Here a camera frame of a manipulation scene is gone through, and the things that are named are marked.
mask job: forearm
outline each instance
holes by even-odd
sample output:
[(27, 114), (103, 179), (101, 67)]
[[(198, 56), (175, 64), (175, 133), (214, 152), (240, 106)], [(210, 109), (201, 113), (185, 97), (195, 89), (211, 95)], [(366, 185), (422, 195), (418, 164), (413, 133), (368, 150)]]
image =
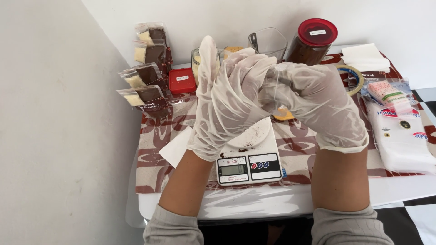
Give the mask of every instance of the forearm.
[(159, 200), (164, 209), (183, 216), (198, 215), (213, 163), (187, 150)]
[(311, 181), (315, 209), (352, 212), (369, 205), (367, 152), (317, 151)]

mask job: white wall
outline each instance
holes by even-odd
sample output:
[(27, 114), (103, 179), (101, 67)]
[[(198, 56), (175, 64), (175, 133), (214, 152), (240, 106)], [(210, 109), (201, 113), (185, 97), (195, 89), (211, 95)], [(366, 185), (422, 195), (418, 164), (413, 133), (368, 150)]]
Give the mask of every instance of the white wall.
[(218, 47), (246, 47), (251, 32), (275, 27), (290, 42), (298, 25), (319, 17), (333, 22), (334, 44), (376, 43), (413, 88), (436, 87), (436, 1), (433, 0), (82, 0), (109, 39), (133, 65), (133, 24), (163, 21), (174, 63), (211, 35)]
[(0, 244), (143, 244), (128, 64), (80, 0), (2, 1), (0, 23)]

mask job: white table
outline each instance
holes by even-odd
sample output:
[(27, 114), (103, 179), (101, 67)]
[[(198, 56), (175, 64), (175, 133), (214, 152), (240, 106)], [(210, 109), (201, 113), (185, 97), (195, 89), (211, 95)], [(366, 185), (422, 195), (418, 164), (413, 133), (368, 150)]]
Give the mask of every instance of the white table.
[[(329, 53), (338, 53), (341, 48), (348, 46), (351, 45), (333, 46)], [(174, 69), (185, 67), (190, 67), (190, 64), (173, 66)], [(436, 176), (370, 178), (369, 187), (372, 206), (379, 206), (436, 195)], [(138, 195), (139, 211), (145, 219), (151, 219), (160, 195), (161, 193)], [(205, 191), (198, 219), (270, 218), (312, 212), (310, 184), (298, 184), (287, 187)]]

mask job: gloved hand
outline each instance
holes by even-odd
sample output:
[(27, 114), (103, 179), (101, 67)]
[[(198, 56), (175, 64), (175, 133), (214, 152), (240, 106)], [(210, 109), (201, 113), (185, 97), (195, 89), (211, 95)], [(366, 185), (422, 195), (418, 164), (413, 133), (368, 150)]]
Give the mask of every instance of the gloved hand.
[(258, 90), (276, 58), (245, 48), (225, 59), (216, 74), (216, 47), (210, 36), (200, 45), (197, 119), (187, 148), (215, 161), (224, 145), (270, 114), (258, 106)]
[(281, 105), (287, 107), (295, 118), (317, 132), (321, 149), (355, 153), (368, 145), (365, 123), (333, 65), (273, 65), (259, 100), (270, 112)]

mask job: glass jar of sugar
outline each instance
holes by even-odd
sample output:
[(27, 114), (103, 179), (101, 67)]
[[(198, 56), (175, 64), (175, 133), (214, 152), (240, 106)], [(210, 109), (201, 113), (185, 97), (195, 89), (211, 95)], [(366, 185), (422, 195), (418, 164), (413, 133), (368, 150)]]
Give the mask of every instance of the glass jar of sugar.
[[(222, 53), (222, 49), (217, 48), (217, 63), (216, 63), (216, 71), (218, 74), (220, 68), (220, 54)], [(194, 74), (195, 84), (198, 87), (198, 67), (200, 66), (201, 57), (200, 57), (200, 49), (196, 48), (191, 51), (191, 69)]]

